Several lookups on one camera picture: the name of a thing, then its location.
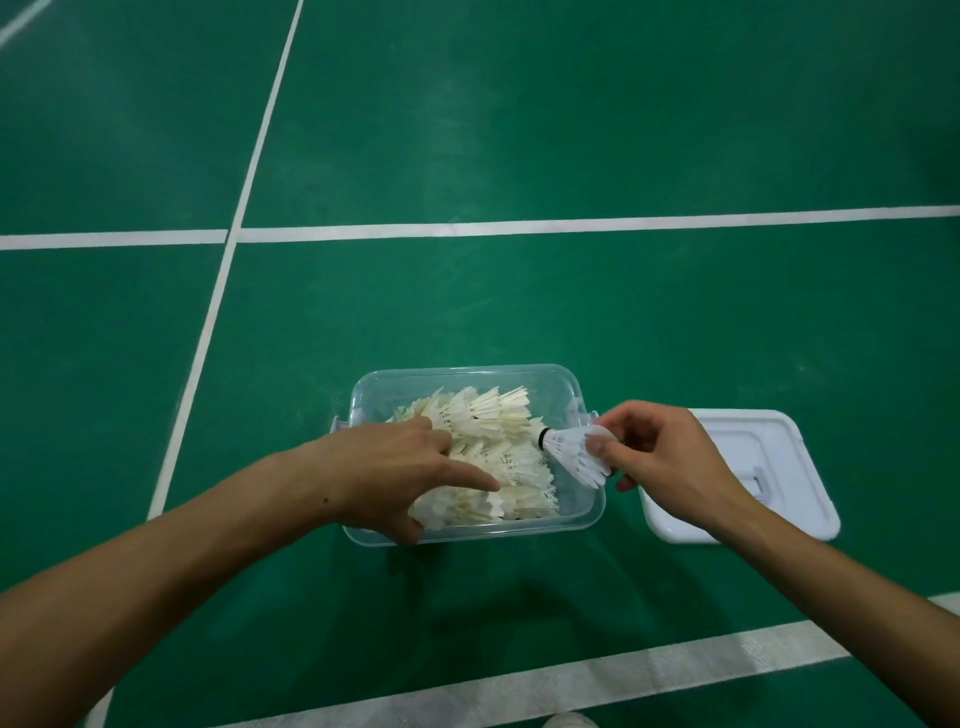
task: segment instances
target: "white shoe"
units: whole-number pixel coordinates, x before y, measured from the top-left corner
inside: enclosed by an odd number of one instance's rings
[[[557,713],[543,723],[543,728],[600,728],[600,726],[579,713]]]

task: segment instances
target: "feather shuttlecock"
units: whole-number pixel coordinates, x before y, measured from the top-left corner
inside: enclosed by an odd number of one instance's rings
[[[609,465],[587,452],[587,437],[591,435],[616,439],[605,427],[587,425],[571,429],[545,427],[540,431],[537,441],[540,449],[549,452],[578,482],[590,488],[602,488],[612,470]]]
[[[480,493],[443,486],[420,496],[410,515],[424,528],[496,523],[557,515],[553,474],[537,447],[543,430],[531,420],[525,387],[501,395],[499,388],[478,394],[473,387],[454,395],[438,390],[409,407],[399,407],[391,420],[429,418],[453,437],[449,456],[475,465],[500,483],[499,493]]]

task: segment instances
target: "transparent plastic container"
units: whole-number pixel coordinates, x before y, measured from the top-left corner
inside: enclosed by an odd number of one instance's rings
[[[530,412],[543,417],[543,423],[557,429],[589,425],[592,417],[584,407],[577,378],[557,364],[529,364],[507,367],[456,367],[442,369],[394,369],[371,372],[353,387],[349,424],[382,423],[399,406],[429,397],[438,389],[453,394],[465,387],[484,392],[492,387],[508,392],[524,386],[530,395]],[[522,536],[587,528],[596,523],[607,506],[602,488],[581,485],[560,465],[547,458],[557,489],[558,516],[525,521],[502,521],[474,525],[454,525],[436,531],[424,531],[421,544],[445,541],[469,541],[497,536]],[[394,542],[375,531],[344,528],[361,546],[392,546]]]

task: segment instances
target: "white court line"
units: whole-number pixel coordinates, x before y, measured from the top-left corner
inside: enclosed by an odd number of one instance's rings
[[[206,359],[206,352],[210,347],[210,338],[213,336],[213,326],[217,322],[220,302],[224,298],[224,290],[227,287],[230,263],[233,261],[233,251],[236,250],[237,232],[240,231],[240,226],[243,225],[244,214],[247,212],[247,202],[250,199],[250,190],[253,186],[253,177],[256,174],[256,165],[260,161],[263,142],[267,138],[267,130],[270,128],[270,118],[274,114],[276,96],[280,92],[280,82],[283,81],[283,71],[287,67],[287,59],[290,56],[290,47],[294,42],[294,33],[297,31],[297,24],[300,22],[300,9],[302,7],[303,0],[297,0],[297,7],[294,10],[293,19],[290,21],[290,30],[287,32],[287,39],[283,44],[283,52],[280,54],[280,63],[276,67],[274,85],[270,89],[267,107],[264,109],[263,119],[260,121],[260,131],[257,133],[256,142],[253,144],[253,154],[250,157],[250,165],[247,167],[247,177],[244,179],[243,189],[240,191],[240,199],[237,202],[237,209],[233,214],[233,222],[227,233],[227,244],[224,246],[224,256],[220,260],[220,270],[217,271],[217,279],[213,284],[213,294],[210,296],[210,306],[206,310],[204,327],[200,332],[197,350],[194,352],[193,363],[190,365],[190,374],[187,376],[183,396],[180,398],[180,406],[177,408],[177,418],[174,420],[173,430],[170,433],[170,441],[167,443],[167,451],[163,456],[163,464],[160,466],[160,475],[156,479],[154,496],[150,501],[150,510],[147,512],[147,521],[163,513],[163,508],[167,502],[167,494],[170,492],[170,480],[173,478],[174,468],[177,466],[177,458],[180,455],[180,446],[183,444],[183,433],[186,430],[186,423],[190,417],[190,409],[193,407],[193,398],[197,394],[197,385],[200,383],[200,374],[204,369],[204,360]],[[87,714],[84,728],[104,728],[104,724],[107,722],[110,700],[113,698],[113,690],[114,689],[110,689],[110,691],[101,698],[100,702],[94,706],[93,710]]]
[[[860,207],[804,212],[750,212],[730,215],[674,217],[610,217],[584,220],[513,220],[493,223],[413,223],[397,225],[325,225],[315,228],[246,228],[241,243],[290,243],[321,240],[364,240],[385,237],[472,237],[529,235],[551,232],[615,232],[751,228],[764,225],[852,223],[866,220],[910,220],[960,216],[960,205]]]
[[[617,232],[752,228],[775,225],[853,223],[960,217],[960,205],[860,207],[799,212],[756,212],[675,217],[609,217],[582,220],[505,220],[489,223],[411,223],[321,225],[308,228],[241,228],[238,243],[294,243],[404,237],[473,237],[557,232]],[[186,245],[219,243],[227,231],[67,232],[51,235],[0,235],[0,251],[42,248],[99,248],[113,245]]]
[[[960,592],[933,601],[960,614]],[[849,656],[799,621],[220,728],[491,728]]]
[[[0,251],[51,248],[120,248],[135,245],[220,244],[227,231],[53,232],[42,235],[0,235]]]
[[[13,40],[16,34],[30,25],[30,22],[40,15],[53,1],[54,0],[34,0],[34,2],[20,11],[7,25],[0,28],[0,50],[3,50],[3,47]]]

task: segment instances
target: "white lid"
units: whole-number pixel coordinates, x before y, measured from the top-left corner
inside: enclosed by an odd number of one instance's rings
[[[836,538],[840,517],[793,420],[772,409],[691,411],[757,500],[815,539]],[[638,490],[647,523],[664,541],[716,543],[705,530],[674,518]]]

